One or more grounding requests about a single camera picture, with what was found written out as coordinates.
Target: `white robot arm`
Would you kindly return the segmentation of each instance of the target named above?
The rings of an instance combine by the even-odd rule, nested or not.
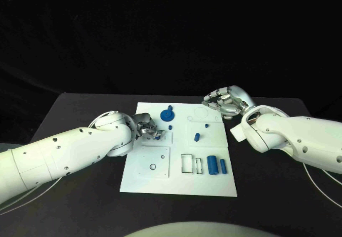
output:
[[[209,100],[218,96],[216,104]],[[241,124],[231,129],[238,142],[246,139],[259,152],[280,149],[298,162],[342,174],[342,123],[310,117],[290,118],[280,109],[257,106],[235,85],[213,91],[202,104],[218,110],[225,119],[242,115]]]
[[[0,203],[47,181],[69,175],[105,155],[124,156],[140,136],[160,137],[148,114],[118,112],[81,127],[0,153]]]

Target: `black table surface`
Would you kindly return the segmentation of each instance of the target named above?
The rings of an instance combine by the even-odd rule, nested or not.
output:
[[[290,116],[309,116],[298,99],[254,99],[257,104],[280,108]],[[187,96],[65,93],[56,99],[31,142],[86,127],[109,110],[132,115],[137,102],[200,101],[200,97]],[[340,236],[342,209],[316,190],[303,164],[280,150],[261,154],[246,141],[236,142],[229,129],[239,120],[236,116],[225,121],[238,197],[119,193],[125,157],[105,157],[65,176],[31,203],[0,216],[0,236],[112,237],[183,221],[238,224],[284,237]],[[319,169],[307,169],[322,190],[342,203],[342,187]],[[46,183],[26,200],[52,183]]]

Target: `white board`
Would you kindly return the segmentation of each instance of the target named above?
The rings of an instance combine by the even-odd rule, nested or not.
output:
[[[160,112],[169,105],[173,107],[174,119],[164,122],[160,119]],[[219,112],[200,104],[138,103],[135,113],[148,113],[158,126],[157,129],[167,133],[160,140],[140,137],[134,142],[134,150],[125,159],[119,191],[236,197],[226,133]],[[197,142],[193,140],[196,133],[200,134]],[[182,154],[192,155],[193,173],[182,173]],[[216,156],[218,175],[209,175],[208,156]],[[202,174],[196,174],[199,158]],[[225,160],[226,174],[222,174],[219,159]]]

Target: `rectangular slot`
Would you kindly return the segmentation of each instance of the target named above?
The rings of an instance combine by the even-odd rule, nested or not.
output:
[[[182,173],[193,173],[192,168],[192,155],[190,154],[182,154]]]
[[[202,159],[196,158],[196,174],[202,174]]]

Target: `robotic hand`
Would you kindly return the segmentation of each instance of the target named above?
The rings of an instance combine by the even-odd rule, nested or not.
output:
[[[164,131],[156,129],[147,113],[130,117],[111,111],[95,118],[89,127],[69,130],[0,153],[0,203],[76,172],[105,155],[124,156],[140,136],[163,136]]]
[[[209,93],[202,104],[218,110],[223,119],[242,115],[231,129],[238,142],[244,139],[261,153],[283,150],[301,163],[342,174],[342,123],[310,118],[288,117],[277,108],[257,106],[246,92],[231,86]]]

